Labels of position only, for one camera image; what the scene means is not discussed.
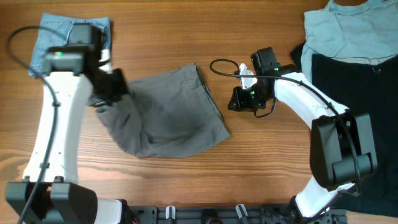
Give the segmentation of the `grey shorts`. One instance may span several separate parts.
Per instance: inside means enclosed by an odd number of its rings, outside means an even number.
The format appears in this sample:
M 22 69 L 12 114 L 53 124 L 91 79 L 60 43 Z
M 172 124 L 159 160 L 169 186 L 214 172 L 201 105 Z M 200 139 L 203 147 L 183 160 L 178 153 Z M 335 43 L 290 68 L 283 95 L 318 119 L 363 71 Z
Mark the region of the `grey shorts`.
M 119 148 L 136 157 L 189 157 L 229 138 L 196 64 L 128 83 L 96 115 Z

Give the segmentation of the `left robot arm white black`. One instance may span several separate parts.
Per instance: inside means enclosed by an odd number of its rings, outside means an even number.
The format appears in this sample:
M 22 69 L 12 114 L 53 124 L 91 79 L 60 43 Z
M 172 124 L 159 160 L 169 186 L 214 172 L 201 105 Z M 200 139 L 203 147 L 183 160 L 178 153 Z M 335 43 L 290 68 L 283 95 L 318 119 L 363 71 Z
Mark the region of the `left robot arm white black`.
M 75 24 L 50 47 L 43 69 L 43 107 L 34 150 L 23 178 L 6 186 L 6 201 L 20 223 L 135 223 L 122 199 L 101 199 L 78 184 L 77 154 L 87 106 L 110 106 L 127 94 L 120 69 L 103 50 L 103 35 L 89 24 Z

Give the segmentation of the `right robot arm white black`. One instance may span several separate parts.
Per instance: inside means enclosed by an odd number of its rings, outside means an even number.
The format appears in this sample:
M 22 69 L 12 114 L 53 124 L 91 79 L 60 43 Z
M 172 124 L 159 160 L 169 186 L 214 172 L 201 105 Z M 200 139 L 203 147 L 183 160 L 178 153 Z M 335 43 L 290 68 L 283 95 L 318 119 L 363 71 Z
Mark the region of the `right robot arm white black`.
M 254 70 L 236 66 L 238 78 L 228 109 L 252 111 L 280 101 L 310 129 L 310 169 L 305 188 L 276 213 L 290 223 L 309 223 L 330 214 L 343 194 L 358 196 L 363 179 L 377 170 L 373 131 L 367 113 L 351 111 L 313 86 L 295 65 L 281 65 L 272 48 L 251 55 Z

